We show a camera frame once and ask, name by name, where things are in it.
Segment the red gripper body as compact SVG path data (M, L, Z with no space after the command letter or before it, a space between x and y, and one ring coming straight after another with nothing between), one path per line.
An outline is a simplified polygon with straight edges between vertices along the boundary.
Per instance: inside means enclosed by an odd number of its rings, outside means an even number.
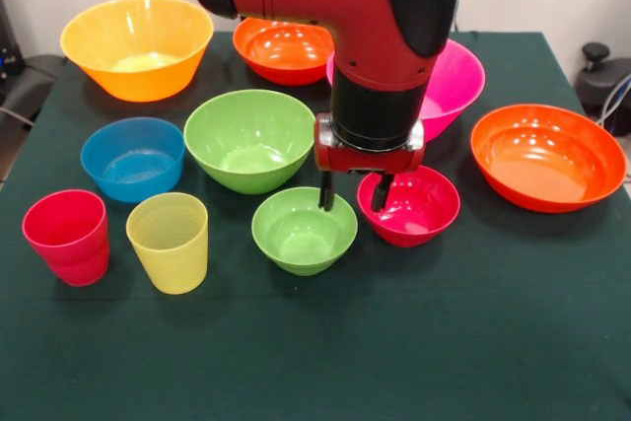
M323 172L375 172L398 175L415 171L425 154L425 129L417 120L402 147L369 151L342 142L333 132L330 112L315 119L315 163Z

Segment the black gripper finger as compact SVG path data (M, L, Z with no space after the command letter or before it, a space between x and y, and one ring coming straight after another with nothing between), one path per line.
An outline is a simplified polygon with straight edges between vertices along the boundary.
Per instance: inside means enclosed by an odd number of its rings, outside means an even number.
M393 180L394 175L380 174L380 180L375 187L371 203L371 208L374 212L382 212L385 209Z
M334 199L332 172L323 172L321 174L318 207L323 210L331 210L334 205Z

